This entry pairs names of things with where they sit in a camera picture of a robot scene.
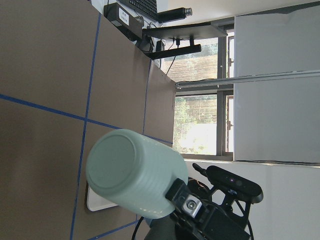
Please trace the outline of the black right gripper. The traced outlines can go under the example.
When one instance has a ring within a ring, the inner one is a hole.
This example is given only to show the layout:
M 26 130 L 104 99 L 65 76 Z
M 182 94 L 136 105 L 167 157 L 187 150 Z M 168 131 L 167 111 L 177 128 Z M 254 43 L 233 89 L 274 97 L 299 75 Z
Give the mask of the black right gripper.
M 177 178 L 165 194 L 165 198 L 174 206 L 170 218 L 174 221 L 174 233 L 177 240 L 249 240 L 250 204 L 245 207 L 237 199 L 236 203 L 242 216 L 233 213 L 228 202 L 218 205 L 201 201 L 186 183 Z

